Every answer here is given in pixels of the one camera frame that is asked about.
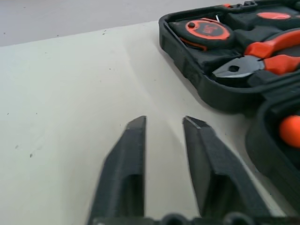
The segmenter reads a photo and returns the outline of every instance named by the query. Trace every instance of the hand tool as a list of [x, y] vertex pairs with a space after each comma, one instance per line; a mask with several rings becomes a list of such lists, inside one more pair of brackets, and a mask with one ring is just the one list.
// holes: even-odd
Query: hand tool
[[184, 43], [204, 51], [230, 48], [234, 40], [234, 33], [228, 26], [208, 18], [169, 25]]
[[[173, 215], [179, 221], [174, 220], [174, 216], [168, 216], [170, 219], [164, 218], [162, 222], [151, 222], [149, 218], [145, 218], [143, 222], [147, 179], [145, 164], [147, 151], [151, 149], [147, 149], [146, 144], [147, 118], [140, 116], [126, 125], [123, 134], [116, 139], [116, 144], [103, 162], [86, 225], [223, 225], [218, 222], [220, 218], [237, 209], [251, 216], [262, 217], [266, 222], [266, 217], [270, 216], [268, 207], [240, 159], [205, 121], [186, 116], [182, 123], [187, 147], [187, 166], [199, 213], [205, 218], [214, 217], [216, 222], [212, 219], [204, 219], [202, 222], [200, 218], [192, 221], [184, 218], [181, 220], [178, 214]], [[159, 157], [162, 162], [169, 161], [168, 155]], [[216, 194], [222, 197], [212, 202]], [[117, 220], [109, 223], [108, 218]], [[227, 223], [224, 225], [238, 225], [244, 219], [246, 225], [261, 225], [249, 223], [247, 218], [237, 217], [236, 213], [234, 217], [227, 216]], [[238, 220], [239, 223], [229, 223], [233, 220]]]
[[283, 7], [281, 10], [277, 9], [277, 12], [229, 13], [225, 17], [225, 22], [234, 30], [251, 30], [254, 26], [272, 26], [289, 30], [300, 27], [300, 15], [298, 11]]
[[270, 56], [279, 50], [300, 44], [300, 28], [283, 31], [264, 42], [250, 44], [245, 56], [222, 65], [213, 72], [218, 78], [241, 78], [256, 70], [265, 69], [277, 75], [293, 72], [300, 64], [300, 57], [288, 55]]
[[282, 120], [279, 125], [279, 135], [286, 144], [300, 148], [300, 112]]

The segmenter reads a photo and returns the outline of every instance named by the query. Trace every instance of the white table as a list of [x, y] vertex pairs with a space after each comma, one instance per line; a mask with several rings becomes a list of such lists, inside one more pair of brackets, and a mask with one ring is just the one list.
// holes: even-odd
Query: white table
[[274, 215], [283, 214], [278, 204], [290, 210], [274, 202], [278, 193], [246, 154], [251, 120], [198, 97], [160, 49], [158, 22], [1, 47], [0, 102], [1, 224], [83, 225], [107, 153], [141, 115], [148, 116], [146, 216], [198, 215], [186, 115], [209, 123], [242, 159]]

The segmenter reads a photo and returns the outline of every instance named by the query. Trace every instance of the orange tape measure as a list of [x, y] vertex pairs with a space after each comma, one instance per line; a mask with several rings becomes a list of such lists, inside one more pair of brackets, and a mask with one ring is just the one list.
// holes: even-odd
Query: orange tape measure
[[171, 22], [169, 25], [183, 42], [205, 51], [229, 48], [234, 40], [234, 33], [228, 26], [212, 19]]

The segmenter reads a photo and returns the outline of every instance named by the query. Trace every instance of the orange screwdriver handle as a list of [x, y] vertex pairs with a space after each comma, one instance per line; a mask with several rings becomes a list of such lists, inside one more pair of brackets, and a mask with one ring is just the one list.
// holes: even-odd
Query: orange screwdriver handle
[[300, 116], [284, 118], [279, 126], [279, 135], [286, 144], [300, 150]]
[[283, 75], [293, 72], [300, 65], [300, 57], [288, 55], [277, 55], [264, 61], [265, 70], [273, 72], [277, 75]]
[[245, 55], [265, 59], [271, 57], [276, 51], [295, 45], [300, 45], [300, 28], [280, 32], [264, 42], [254, 42], [247, 47]]

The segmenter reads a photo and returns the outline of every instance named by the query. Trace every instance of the metal jaw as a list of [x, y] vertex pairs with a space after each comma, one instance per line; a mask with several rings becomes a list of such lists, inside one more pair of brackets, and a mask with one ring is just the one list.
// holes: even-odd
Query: metal jaw
[[256, 70], [264, 69], [264, 62], [255, 56], [246, 55], [233, 59], [213, 71], [213, 75], [218, 78], [242, 78], [251, 75]]

